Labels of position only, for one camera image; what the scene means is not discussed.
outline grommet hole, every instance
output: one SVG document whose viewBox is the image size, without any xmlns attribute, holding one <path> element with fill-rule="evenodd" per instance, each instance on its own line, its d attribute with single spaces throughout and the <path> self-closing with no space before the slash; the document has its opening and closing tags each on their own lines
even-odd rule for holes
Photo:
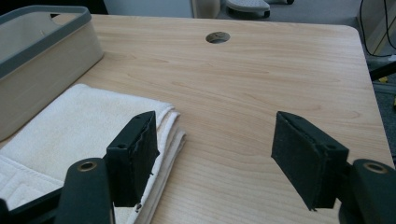
<svg viewBox="0 0 396 224">
<path fill-rule="evenodd" d="M 206 41 L 211 44 L 221 44 L 230 39 L 230 35 L 224 32 L 215 32 L 206 36 Z"/>
</svg>

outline storage bin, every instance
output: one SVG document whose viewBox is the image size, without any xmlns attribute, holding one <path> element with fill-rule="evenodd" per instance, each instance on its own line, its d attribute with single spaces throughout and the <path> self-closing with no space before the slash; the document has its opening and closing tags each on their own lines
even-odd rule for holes
<svg viewBox="0 0 396 224">
<path fill-rule="evenodd" d="M 68 15 L 65 23 L 57 15 Z M 0 140 L 103 56 L 85 7 L 23 7 L 0 17 Z"/>
</svg>

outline beige basket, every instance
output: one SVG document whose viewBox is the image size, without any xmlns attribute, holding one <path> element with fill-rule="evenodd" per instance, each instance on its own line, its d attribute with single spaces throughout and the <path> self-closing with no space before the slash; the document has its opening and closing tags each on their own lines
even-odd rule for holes
<svg viewBox="0 0 396 224">
<path fill-rule="evenodd" d="M 64 24 L 55 15 L 72 15 Z M 24 7 L 0 17 L 0 140 L 11 136 L 103 52 L 85 7 Z"/>
</svg>

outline table surface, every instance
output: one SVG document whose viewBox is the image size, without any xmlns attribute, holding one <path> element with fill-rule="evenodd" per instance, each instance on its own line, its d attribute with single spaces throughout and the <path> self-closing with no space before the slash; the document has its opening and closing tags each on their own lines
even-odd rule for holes
<svg viewBox="0 0 396 224">
<path fill-rule="evenodd" d="M 338 223 L 270 157 L 276 111 L 393 167 L 359 34 L 346 26 L 92 16 L 104 58 L 79 83 L 172 103 L 187 142 L 152 223 Z M 231 38 L 210 44 L 205 37 Z"/>
</svg>

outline black cable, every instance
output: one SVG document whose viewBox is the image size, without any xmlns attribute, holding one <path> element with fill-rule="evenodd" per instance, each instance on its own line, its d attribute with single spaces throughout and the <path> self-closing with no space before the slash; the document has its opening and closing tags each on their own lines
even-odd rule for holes
<svg viewBox="0 0 396 224">
<path fill-rule="evenodd" d="M 361 34 L 362 34 L 362 37 L 363 37 L 364 48 L 366 49 L 366 51 L 367 51 L 367 53 L 368 53 L 369 55 L 374 56 L 374 57 L 390 57 L 390 56 L 392 56 L 392 54 L 388 54 L 388 55 L 375 55 L 375 54 L 371 53 L 370 50 L 368 49 L 367 43 L 366 43 L 366 34 L 364 33 L 363 20 L 361 19 L 361 12 L 362 12 L 363 1 L 364 1 L 364 0 L 361 0 L 360 20 L 361 20 Z M 388 12 L 387 12 L 386 10 L 385 10 L 385 12 L 386 12 L 386 15 L 387 15 L 387 17 L 386 17 L 386 22 L 387 22 L 387 37 L 389 38 L 389 32 L 388 32 Z"/>
<path fill-rule="evenodd" d="M 384 0 L 384 8 L 385 8 L 385 24 L 387 25 L 387 39 L 389 44 L 396 49 L 396 47 L 392 44 L 390 41 L 390 36 L 389 36 L 389 21 L 388 21 L 388 6 L 387 6 L 387 0 Z"/>
</svg>

